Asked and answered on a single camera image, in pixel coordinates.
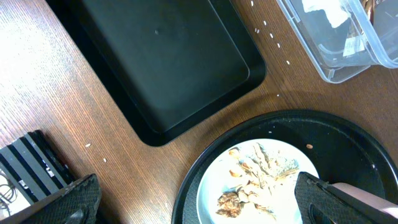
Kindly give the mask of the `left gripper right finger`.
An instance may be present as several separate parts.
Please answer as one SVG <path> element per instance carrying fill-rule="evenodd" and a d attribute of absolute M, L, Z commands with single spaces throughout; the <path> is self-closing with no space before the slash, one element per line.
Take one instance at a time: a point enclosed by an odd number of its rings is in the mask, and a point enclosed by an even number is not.
<path fill-rule="evenodd" d="M 300 172 L 294 190 L 303 223 L 397 224 L 380 212 L 308 172 Z"/>

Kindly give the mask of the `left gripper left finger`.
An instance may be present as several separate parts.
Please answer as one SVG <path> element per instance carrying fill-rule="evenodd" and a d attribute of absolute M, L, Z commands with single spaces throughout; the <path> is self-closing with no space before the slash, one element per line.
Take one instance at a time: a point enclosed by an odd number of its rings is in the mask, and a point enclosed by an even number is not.
<path fill-rule="evenodd" d="M 101 196 L 97 175 L 86 175 L 1 223 L 95 224 Z"/>

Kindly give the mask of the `grey plate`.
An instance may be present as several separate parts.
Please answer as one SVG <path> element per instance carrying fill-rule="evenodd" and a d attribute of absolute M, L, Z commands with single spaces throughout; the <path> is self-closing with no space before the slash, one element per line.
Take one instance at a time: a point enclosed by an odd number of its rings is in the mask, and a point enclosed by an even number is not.
<path fill-rule="evenodd" d="M 217 201 L 220 195 L 229 191 L 231 187 L 238 183 L 229 176 L 228 169 L 233 166 L 233 163 L 229 158 L 228 151 L 234 147 L 239 147 L 244 148 L 244 153 L 247 154 L 248 150 L 246 148 L 254 143 L 259 143 L 269 155 L 274 155 L 277 151 L 280 151 L 282 157 L 296 160 L 299 165 L 299 173 L 308 172 L 314 176 L 318 175 L 310 159 L 299 149 L 285 142 L 275 139 L 253 139 L 231 146 L 209 165 L 201 178 L 196 196 L 197 215 L 200 223 L 265 223 L 260 221 L 260 216 L 258 215 L 251 218 L 225 218 L 216 214 Z M 294 190 L 287 200 L 277 206 L 277 216 L 281 219 L 277 223 L 302 222 Z"/>

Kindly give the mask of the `pile of nuts and oats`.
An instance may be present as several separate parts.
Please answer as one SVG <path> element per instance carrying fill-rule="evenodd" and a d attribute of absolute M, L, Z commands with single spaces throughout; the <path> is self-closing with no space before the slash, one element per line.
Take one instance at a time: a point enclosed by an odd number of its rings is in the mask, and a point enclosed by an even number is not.
<path fill-rule="evenodd" d="M 229 176 L 238 183 L 223 192 L 217 201 L 216 214 L 225 218 L 260 216 L 260 221 L 277 223 L 277 206 L 293 192 L 299 165 L 294 159 L 265 152 L 259 143 L 228 151 L 233 166 Z"/>

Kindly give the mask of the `white tissue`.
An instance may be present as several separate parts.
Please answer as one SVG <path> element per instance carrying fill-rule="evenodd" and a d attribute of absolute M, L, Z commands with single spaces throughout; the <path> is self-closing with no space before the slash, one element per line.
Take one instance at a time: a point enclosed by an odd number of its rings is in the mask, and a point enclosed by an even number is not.
<path fill-rule="evenodd" d="M 340 0 L 302 0 L 302 4 L 306 13 L 323 10 L 332 28 L 339 27 L 351 16 L 343 9 Z"/>

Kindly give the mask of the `gold coffee sachet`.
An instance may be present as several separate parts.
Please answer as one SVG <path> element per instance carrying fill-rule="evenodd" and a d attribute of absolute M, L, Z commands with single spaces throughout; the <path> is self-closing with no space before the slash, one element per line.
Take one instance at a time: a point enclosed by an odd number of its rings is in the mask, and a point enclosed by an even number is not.
<path fill-rule="evenodd" d="M 346 36 L 343 50 L 344 57 L 351 57 L 366 50 L 369 44 L 366 33 L 370 26 L 374 26 L 376 8 L 384 0 L 358 0 L 347 1 L 347 10 L 350 15 L 351 24 Z"/>

